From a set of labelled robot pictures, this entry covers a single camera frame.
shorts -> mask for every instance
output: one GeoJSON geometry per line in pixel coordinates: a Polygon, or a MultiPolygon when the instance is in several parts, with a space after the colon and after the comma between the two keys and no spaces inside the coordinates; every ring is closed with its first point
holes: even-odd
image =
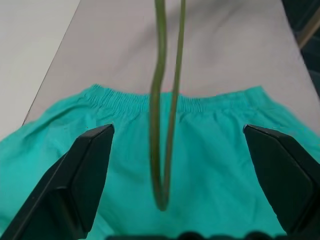
{"type": "MultiPolygon", "coordinates": [[[[171,93],[161,95],[164,159],[171,93]]],[[[255,174],[245,124],[293,136],[316,160],[320,138],[261,87],[208,98],[179,96],[168,209],[157,209],[149,164],[149,97],[99,85],[63,99],[0,142],[0,233],[45,171],[87,131],[113,123],[105,187],[87,239],[108,235],[243,237],[283,234],[255,174]]]]}

elastic waistband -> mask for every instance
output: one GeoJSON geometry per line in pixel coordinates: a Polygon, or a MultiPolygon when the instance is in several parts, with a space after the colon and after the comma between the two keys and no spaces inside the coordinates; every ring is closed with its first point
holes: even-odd
{"type": "MultiPolygon", "coordinates": [[[[149,94],[133,94],[105,88],[98,84],[82,92],[95,107],[112,108],[117,112],[148,112],[149,94]]],[[[169,111],[172,93],[161,93],[161,111],[169,111]]],[[[187,97],[180,95],[177,112],[207,112],[232,108],[274,108],[275,102],[261,86],[247,90],[219,94],[213,97],[187,97]]]]}

table surface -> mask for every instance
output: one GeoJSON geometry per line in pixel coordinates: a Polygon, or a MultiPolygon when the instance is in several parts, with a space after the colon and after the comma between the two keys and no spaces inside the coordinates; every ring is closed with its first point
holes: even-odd
{"type": "MultiPolygon", "coordinates": [[[[174,80],[180,1],[166,1],[174,80]]],[[[148,93],[157,57],[154,2],[81,0],[26,118],[92,84],[148,93]]],[[[320,104],[280,0],[188,0],[180,92],[217,94],[263,86],[320,133],[320,104]]]]}

green cable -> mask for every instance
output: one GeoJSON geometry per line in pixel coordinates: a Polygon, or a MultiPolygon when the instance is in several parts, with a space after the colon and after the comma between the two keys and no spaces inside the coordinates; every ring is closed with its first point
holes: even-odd
{"type": "Polygon", "coordinates": [[[154,0],[156,25],[157,25],[157,42],[158,57],[156,68],[153,76],[150,94],[150,169],[153,185],[153,194],[159,210],[165,211],[169,203],[170,193],[170,175],[171,175],[171,158],[173,150],[173,138],[175,131],[177,101],[179,95],[179,83],[182,65],[184,31],[186,18],[186,0],[181,0],[180,8],[180,26],[178,36],[178,46],[175,63],[174,84],[172,90],[172,101],[169,116],[168,133],[166,140],[166,153],[164,165],[164,183],[161,180],[160,168],[160,92],[161,84],[165,73],[166,55],[167,55],[167,23],[166,23],[166,6],[165,0],[154,0]]]}

teal fabric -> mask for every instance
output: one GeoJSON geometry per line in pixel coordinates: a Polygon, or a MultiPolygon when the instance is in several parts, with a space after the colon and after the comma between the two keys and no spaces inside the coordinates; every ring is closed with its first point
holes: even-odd
{"type": "MultiPolygon", "coordinates": [[[[164,157],[171,93],[161,95],[164,157]]],[[[320,160],[320,138],[261,87],[209,98],[180,96],[176,114],[170,202],[157,210],[149,166],[149,99],[94,85],[50,107],[37,121],[0,142],[0,233],[45,171],[88,129],[114,124],[105,188],[89,240],[107,235],[197,231],[242,237],[284,233],[261,190],[245,124],[296,138],[320,160]]]]}

